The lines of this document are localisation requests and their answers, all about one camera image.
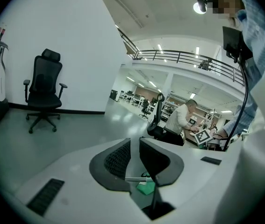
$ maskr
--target office chair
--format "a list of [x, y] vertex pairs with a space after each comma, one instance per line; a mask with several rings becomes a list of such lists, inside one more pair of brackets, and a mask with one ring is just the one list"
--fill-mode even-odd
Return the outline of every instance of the office chair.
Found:
[[164, 129], [160, 126], [158, 126], [161, 118], [161, 108], [162, 108], [162, 102], [165, 100], [165, 97], [162, 93], [159, 93], [157, 96], [157, 110], [156, 115], [154, 115], [154, 119], [147, 128], [147, 133], [150, 136], [153, 136], [156, 140], [161, 140], [163, 138]]
[[147, 110], [148, 105], [149, 105], [148, 102], [144, 102], [144, 103], [143, 103], [143, 108], [142, 108], [142, 113], [143, 113], [143, 114], [139, 114], [138, 116], [141, 116], [141, 117], [144, 117], [144, 118], [148, 119], [147, 114], [151, 114], [151, 112], [149, 112], [149, 111]]
[[56, 82], [57, 77], [63, 67], [59, 62], [61, 55], [49, 49], [45, 49], [42, 56], [35, 57], [34, 63], [34, 75], [32, 84], [29, 88], [28, 98], [28, 85], [30, 80], [25, 80], [25, 102], [28, 103], [28, 107], [39, 110], [39, 113], [28, 113], [26, 120], [29, 120], [30, 116], [37, 116], [37, 119], [29, 128], [29, 133], [33, 133], [33, 127], [39, 123], [41, 119], [45, 119], [52, 126], [52, 131], [57, 130], [56, 125], [48, 118], [49, 116], [57, 116], [60, 119], [59, 114], [48, 113], [52, 110], [61, 107], [62, 102], [60, 101], [64, 88], [68, 88], [67, 85], [60, 83], [61, 90], [59, 96], [56, 93]]

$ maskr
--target ceiling light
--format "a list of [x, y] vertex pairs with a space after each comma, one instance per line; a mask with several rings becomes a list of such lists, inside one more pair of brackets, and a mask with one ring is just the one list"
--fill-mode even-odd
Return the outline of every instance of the ceiling light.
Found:
[[199, 54], [199, 52], [200, 52], [200, 48], [196, 47], [196, 54]]
[[160, 44], [157, 44], [157, 45], [158, 45], [158, 48], [160, 50], [160, 53], [163, 54], [164, 52], [162, 51], [161, 45]]
[[204, 13], [206, 13], [206, 12], [202, 12], [201, 11], [200, 6], [199, 6], [199, 4], [197, 2], [193, 5], [193, 9], [198, 14], [204, 14]]
[[131, 81], [133, 81], [134, 82], [134, 80], [133, 79], [131, 79], [130, 77], [127, 77], [129, 80], [131, 80]]
[[150, 83], [151, 85], [153, 85], [154, 87], [157, 87], [152, 81], [149, 81], [149, 83]]

